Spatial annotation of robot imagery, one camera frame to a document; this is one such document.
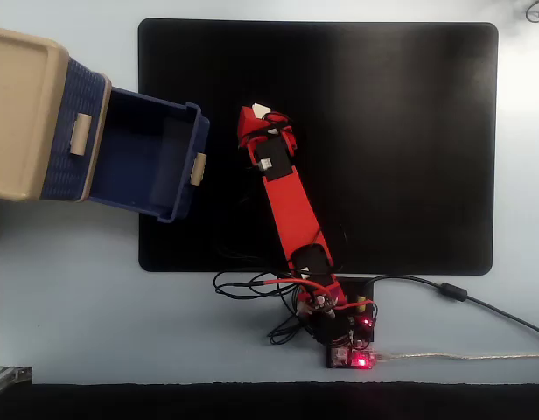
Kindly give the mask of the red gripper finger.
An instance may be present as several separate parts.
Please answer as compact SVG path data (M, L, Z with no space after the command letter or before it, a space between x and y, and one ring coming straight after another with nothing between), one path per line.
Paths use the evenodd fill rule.
M292 132L291 120L285 114L270 111L262 119L268 124L265 128L268 132Z
M251 107L241 108L238 120L238 147L243 148L249 141L249 135L261 127L261 120L256 117Z

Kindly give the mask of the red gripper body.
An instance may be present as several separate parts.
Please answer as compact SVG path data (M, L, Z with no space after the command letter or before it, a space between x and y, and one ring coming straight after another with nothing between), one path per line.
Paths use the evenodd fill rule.
M285 143L285 149L290 155L294 155L297 149L297 139L292 132L291 126L285 127L262 127L244 135L244 146L253 149L260 142L271 137L281 137Z

